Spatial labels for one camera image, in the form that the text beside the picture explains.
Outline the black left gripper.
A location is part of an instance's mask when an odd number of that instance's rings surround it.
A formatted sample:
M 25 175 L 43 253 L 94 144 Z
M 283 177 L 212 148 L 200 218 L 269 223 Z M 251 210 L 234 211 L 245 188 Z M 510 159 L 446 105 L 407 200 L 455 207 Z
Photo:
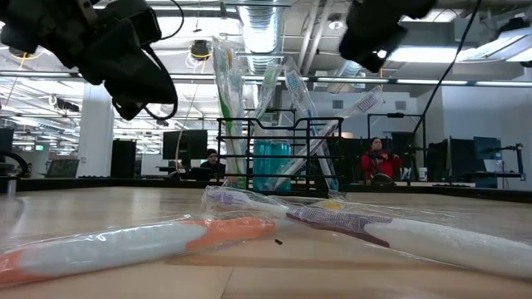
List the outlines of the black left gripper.
M 145 3 L 7 0 L 1 2 L 1 43 L 33 54 L 52 52 L 92 84 L 105 83 L 125 120 L 145 106 Z

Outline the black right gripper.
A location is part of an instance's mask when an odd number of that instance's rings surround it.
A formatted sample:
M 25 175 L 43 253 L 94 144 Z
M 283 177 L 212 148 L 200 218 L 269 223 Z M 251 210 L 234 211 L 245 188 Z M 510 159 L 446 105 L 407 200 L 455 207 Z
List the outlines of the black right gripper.
M 406 30 L 392 27 L 403 16 L 425 17 L 435 5 L 436 0 L 353 1 L 338 48 L 341 57 L 357 59 L 362 67 L 378 72 L 406 36 Z

